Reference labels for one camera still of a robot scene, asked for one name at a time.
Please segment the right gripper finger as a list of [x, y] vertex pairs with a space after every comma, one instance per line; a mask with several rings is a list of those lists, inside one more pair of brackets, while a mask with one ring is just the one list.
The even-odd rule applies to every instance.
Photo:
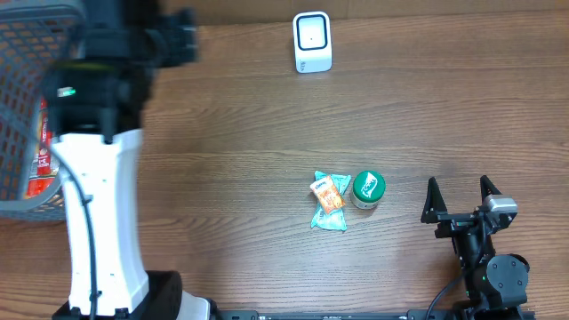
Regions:
[[426, 201], [421, 213], [421, 223], [437, 223], [438, 217], [445, 214], [447, 214], [445, 201], [436, 178], [431, 177], [428, 181]]
[[488, 196], [497, 196], [501, 194], [500, 190], [494, 186], [487, 175], [480, 177], [480, 190], [482, 200], [485, 200]]

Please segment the green lid jar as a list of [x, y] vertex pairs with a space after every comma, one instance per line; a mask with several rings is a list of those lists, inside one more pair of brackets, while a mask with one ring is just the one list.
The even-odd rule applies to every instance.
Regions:
[[350, 199], [358, 209], [371, 210], [386, 191], [386, 181], [376, 171], [362, 171], [354, 179]]

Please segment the teal snack packet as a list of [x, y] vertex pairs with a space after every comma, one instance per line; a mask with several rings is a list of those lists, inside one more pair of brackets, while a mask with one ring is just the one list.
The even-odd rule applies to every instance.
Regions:
[[[334, 186], [338, 189], [341, 196], [344, 196], [351, 181], [351, 176], [332, 173], [331, 178], [333, 180]], [[339, 231], [346, 231], [348, 228], [342, 208], [334, 210], [330, 214], [327, 214], [319, 202], [317, 202], [317, 208], [311, 221], [311, 227], [319, 227], [321, 229]]]

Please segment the orange tissue pack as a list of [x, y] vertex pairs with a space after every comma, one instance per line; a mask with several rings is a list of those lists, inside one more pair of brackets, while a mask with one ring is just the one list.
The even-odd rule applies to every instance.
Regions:
[[333, 211], [341, 209], [346, 205], [331, 175], [314, 181], [310, 185], [310, 189], [326, 214], [331, 214]]

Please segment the red spaghetti pasta package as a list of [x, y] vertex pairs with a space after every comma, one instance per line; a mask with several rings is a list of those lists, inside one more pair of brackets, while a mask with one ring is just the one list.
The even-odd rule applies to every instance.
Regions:
[[[51, 145], [52, 131], [49, 128], [47, 102], [44, 98], [40, 99], [36, 136], [45, 145]], [[47, 148], [36, 144], [24, 197], [31, 198], [41, 195], [53, 183], [58, 171], [58, 160]]]

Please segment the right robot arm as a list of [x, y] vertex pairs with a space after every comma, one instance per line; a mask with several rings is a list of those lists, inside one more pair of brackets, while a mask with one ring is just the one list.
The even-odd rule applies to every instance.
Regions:
[[[518, 214], [517, 202], [503, 195], [491, 180], [480, 178], [481, 204], [471, 213], [450, 213], [434, 177], [428, 181], [421, 222], [435, 224], [435, 237], [452, 240], [461, 273], [430, 302], [420, 319], [533, 319], [524, 312], [530, 265], [518, 254], [498, 254], [491, 236], [510, 226]], [[448, 310], [437, 303], [463, 282], [467, 299]]]

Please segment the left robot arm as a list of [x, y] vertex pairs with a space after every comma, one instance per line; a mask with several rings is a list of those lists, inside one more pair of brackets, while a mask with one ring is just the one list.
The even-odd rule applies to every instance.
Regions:
[[188, 11], [157, 0], [85, 5], [81, 51], [45, 72], [42, 95], [60, 163], [71, 288], [58, 319], [208, 320], [213, 304], [176, 271], [143, 266], [137, 226], [142, 110], [155, 73], [196, 57]]

